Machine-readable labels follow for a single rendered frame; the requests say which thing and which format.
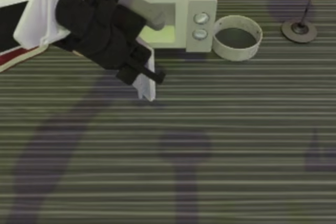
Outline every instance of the black object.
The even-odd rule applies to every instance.
[[[13,35],[28,2],[21,2],[0,8],[0,52],[5,52],[20,44]]]
[[[107,70],[119,70],[117,78],[127,85],[144,74],[161,84],[165,74],[145,67],[151,52],[136,38],[146,20],[119,0],[59,0],[57,22],[71,34],[54,43],[66,51],[76,51]]]

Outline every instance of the microwave window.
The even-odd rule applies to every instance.
[[[28,2],[0,7],[0,52],[18,47],[13,35]]]

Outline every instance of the silver knob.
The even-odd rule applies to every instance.
[[[193,37],[194,39],[197,40],[203,40],[206,39],[206,37],[208,37],[208,32],[204,29],[195,30],[193,32]]]
[[[200,14],[196,14],[194,17],[194,21],[195,23],[199,24],[199,25],[204,25],[206,24],[210,19],[210,16],[208,13],[200,13]]]

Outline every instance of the metal lamp base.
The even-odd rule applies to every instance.
[[[300,21],[290,20],[283,23],[281,31],[283,35],[294,42],[297,43],[309,43],[316,39],[317,30],[316,27],[306,21],[305,25],[301,26]]]

